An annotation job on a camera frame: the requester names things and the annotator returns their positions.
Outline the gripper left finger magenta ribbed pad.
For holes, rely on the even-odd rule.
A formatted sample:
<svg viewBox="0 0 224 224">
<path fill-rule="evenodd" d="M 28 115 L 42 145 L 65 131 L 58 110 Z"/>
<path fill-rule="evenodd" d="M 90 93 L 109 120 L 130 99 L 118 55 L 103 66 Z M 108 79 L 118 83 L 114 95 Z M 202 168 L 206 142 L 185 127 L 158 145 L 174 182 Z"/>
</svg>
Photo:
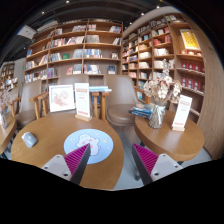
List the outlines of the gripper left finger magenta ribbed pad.
<svg viewBox="0 0 224 224">
<path fill-rule="evenodd" d="M 90 144 L 62 155 L 55 155 L 42 169 L 79 185 L 90 156 Z"/>
</svg>

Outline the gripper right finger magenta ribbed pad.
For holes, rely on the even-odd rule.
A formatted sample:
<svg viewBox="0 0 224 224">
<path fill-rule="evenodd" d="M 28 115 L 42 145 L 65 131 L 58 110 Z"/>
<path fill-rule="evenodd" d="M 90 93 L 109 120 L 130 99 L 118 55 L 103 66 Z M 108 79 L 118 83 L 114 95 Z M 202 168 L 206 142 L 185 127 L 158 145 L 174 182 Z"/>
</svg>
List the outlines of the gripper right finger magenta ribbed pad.
<svg viewBox="0 0 224 224">
<path fill-rule="evenodd" d="M 148 185 L 182 167 L 167 154 L 157 155 L 140 145 L 132 145 L 132 155 L 144 185 Z"/>
</svg>

